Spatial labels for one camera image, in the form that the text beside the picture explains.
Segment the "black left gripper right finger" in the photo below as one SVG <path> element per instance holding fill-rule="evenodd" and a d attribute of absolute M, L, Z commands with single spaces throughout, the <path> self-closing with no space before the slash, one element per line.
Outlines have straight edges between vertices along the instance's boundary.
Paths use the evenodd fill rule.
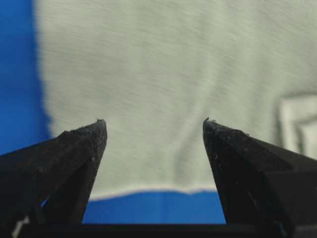
<path fill-rule="evenodd" d="M 216 237 L 316 237 L 316 160 L 209 119 L 203 141 L 226 220 Z"/>

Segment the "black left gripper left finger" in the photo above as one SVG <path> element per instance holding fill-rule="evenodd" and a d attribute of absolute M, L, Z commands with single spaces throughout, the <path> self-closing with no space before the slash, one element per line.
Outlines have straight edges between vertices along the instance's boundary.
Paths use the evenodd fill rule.
<path fill-rule="evenodd" d="M 12 237 L 26 218 L 39 225 L 82 223 L 106 143 L 100 119 L 1 155 L 1 237 Z"/>

